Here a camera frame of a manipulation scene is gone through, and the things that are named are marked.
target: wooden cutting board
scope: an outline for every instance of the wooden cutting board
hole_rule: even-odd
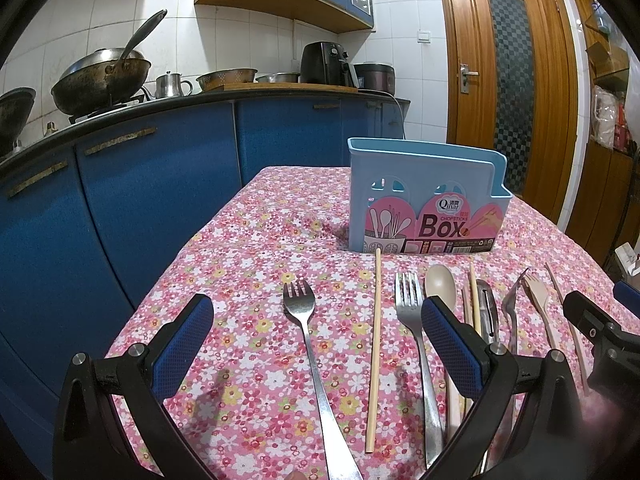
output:
[[[230,90],[321,90],[324,92],[358,92],[351,86],[314,85],[310,83],[231,83],[217,86],[211,91]]]

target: cabinet handle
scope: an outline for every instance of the cabinet handle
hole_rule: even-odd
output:
[[[36,173],[35,175],[33,175],[32,177],[29,177],[24,182],[21,182],[20,184],[17,184],[16,186],[13,186],[9,190],[9,192],[6,194],[7,198],[11,198],[11,197],[16,196],[21,191],[24,191],[25,189],[27,189],[31,184],[35,184],[37,181],[42,180],[46,176],[49,176],[50,174],[53,174],[56,171],[62,170],[63,168],[66,168],[67,166],[68,166],[68,163],[67,163],[66,160],[63,160],[62,162],[58,162],[57,164],[54,164],[53,166],[49,166],[46,170],[42,170],[40,173]]]
[[[105,148],[110,148],[111,146],[115,146],[116,144],[121,144],[123,142],[127,142],[128,140],[137,139],[139,137],[144,137],[149,134],[153,134],[156,132],[156,127],[153,128],[144,128],[143,130],[138,130],[133,132],[132,134],[127,134],[123,136],[116,137],[115,139],[107,140],[106,142],[102,142],[100,144],[96,144],[91,148],[87,148],[84,150],[85,155],[93,155],[94,153],[101,152]]]

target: table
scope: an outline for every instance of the table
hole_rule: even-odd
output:
[[[182,248],[110,349],[108,355],[115,356],[135,342],[149,342],[196,292],[212,299],[212,330],[180,391],[165,406],[220,480],[283,479],[294,468],[310,480],[326,478],[302,331],[284,316],[283,282],[306,278],[316,294],[310,322],[314,349],[334,414],[365,479],[418,478],[424,472],[418,355],[411,333],[396,317],[396,271],[415,271],[423,279],[430,265],[443,263],[462,288],[468,286],[473,261],[500,304],[519,273],[530,267],[549,290],[553,329],[581,397],[574,343],[545,262],[565,291],[580,290],[623,329],[640,333],[640,321],[613,300],[612,283],[600,267],[517,198],[489,253],[383,255],[378,433],[376,452],[365,454],[374,256],[347,251],[349,175],[349,168],[260,172]],[[516,310],[519,353],[546,354],[544,325],[522,289]],[[460,295],[456,315],[463,319]],[[508,324],[499,315],[506,344]],[[444,368],[426,338],[425,343],[444,422]],[[590,352],[586,357],[590,370]],[[582,404],[591,424],[604,418],[614,431],[619,415],[610,404],[597,394]],[[123,400],[117,398],[116,405],[141,462],[157,470]],[[605,442],[607,431],[598,433]]]

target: wok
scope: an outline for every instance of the wok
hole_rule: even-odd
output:
[[[151,63],[133,48],[165,16],[166,10],[161,10],[146,20],[125,48],[96,50],[73,63],[51,89],[56,106],[65,114],[82,116],[125,101],[140,90]]]
[[[0,156],[9,153],[27,123],[36,91],[14,88],[0,97]]]

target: wooden door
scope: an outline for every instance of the wooden door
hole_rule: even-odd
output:
[[[563,0],[443,0],[449,55],[447,141],[495,149],[505,185],[553,221],[577,127],[577,69]],[[469,75],[468,93],[461,82]]]

